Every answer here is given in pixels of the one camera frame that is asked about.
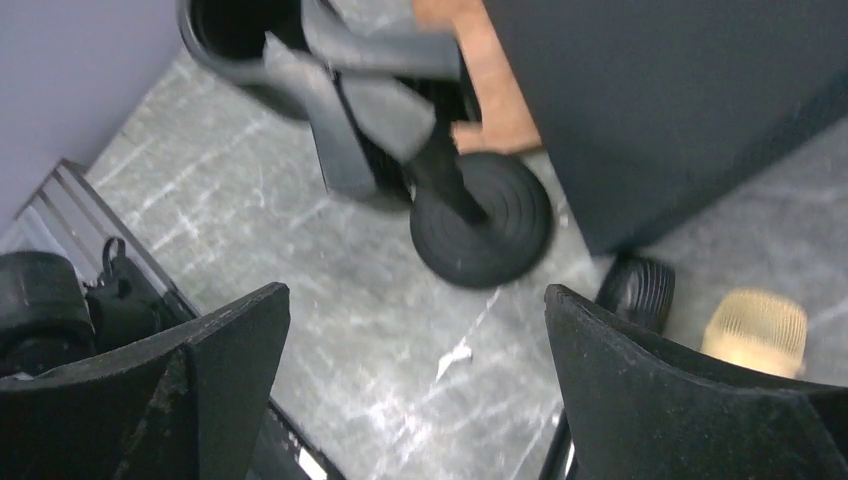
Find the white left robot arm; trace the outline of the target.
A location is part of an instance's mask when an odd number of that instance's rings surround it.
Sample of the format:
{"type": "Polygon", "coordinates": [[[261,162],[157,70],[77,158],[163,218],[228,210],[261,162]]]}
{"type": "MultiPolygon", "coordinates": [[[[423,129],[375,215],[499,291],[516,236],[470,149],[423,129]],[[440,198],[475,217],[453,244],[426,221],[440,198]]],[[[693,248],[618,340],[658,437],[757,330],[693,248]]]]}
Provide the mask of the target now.
{"type": "Polygon", "coordinates": [[[22,250],[1,256],[1,375],[32,379],[196,318],[173,288],[157,290],[112,236],[91,283],[70,260],[22,250]]]}

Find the black desk stand with clip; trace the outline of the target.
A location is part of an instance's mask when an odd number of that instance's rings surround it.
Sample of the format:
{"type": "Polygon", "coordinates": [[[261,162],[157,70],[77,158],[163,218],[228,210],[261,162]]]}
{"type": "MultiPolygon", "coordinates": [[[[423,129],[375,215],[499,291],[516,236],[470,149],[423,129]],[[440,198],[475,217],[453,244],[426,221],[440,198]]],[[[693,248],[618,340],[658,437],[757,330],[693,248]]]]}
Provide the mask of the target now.
{"type": "Polygon", "coordinates": [[[329,1],[181,1],[180,35],[205,70],[311,130],[327,190],[409,213],[412,244],[446,282],[516,281],[548,251],[553,207],[514,154],[461,152],[482,112],[449,30],[352,29],[329,1]]]}

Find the cream beige microphone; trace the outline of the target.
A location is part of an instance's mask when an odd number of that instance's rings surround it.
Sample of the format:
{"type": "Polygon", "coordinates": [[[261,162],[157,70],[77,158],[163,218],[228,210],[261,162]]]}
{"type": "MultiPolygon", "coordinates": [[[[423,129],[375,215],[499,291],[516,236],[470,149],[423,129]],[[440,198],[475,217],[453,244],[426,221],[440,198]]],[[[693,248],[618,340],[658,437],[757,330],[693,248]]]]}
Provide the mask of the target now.
{"type": "Polygon", "coordinates": [[[702,337],[700,352],[733,365],[795,379],[804,369],[808,315],[773,292],[738,288],[723,297],[702,337]]]}

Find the black microphone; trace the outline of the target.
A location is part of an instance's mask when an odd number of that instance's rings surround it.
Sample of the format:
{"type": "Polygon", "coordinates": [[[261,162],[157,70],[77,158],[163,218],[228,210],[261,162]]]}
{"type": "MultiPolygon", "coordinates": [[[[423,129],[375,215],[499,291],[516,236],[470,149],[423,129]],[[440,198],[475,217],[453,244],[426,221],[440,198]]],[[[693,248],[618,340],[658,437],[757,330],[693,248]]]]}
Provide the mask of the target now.
{"type": "Polygon", "coordinates": [[[656,334],[667,324],[676,285],[674,269],[661,261],[620,254],[595,296],[605,310],[656,334]]]}

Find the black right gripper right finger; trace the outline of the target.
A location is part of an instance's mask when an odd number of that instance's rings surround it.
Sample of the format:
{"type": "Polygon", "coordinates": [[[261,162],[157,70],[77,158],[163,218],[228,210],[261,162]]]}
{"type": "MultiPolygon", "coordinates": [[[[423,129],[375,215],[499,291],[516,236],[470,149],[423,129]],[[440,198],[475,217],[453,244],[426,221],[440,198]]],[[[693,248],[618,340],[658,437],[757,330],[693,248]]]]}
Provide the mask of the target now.
{"type": "Polygon", "coordinates": [[[847,391],[703,355],[548,286],[581,479],[843,479],[847,391]]]}

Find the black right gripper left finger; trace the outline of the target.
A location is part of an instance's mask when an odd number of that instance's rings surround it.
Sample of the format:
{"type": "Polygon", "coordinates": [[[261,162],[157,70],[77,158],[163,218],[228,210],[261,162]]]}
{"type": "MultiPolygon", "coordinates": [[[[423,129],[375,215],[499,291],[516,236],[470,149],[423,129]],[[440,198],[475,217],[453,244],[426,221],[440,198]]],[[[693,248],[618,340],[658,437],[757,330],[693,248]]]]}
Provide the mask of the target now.
{"type": "Polygon", "coordinates": [[[268,284],[128,346],[1,382],[5,479],[243,479],[290,325],[268,284]]]}

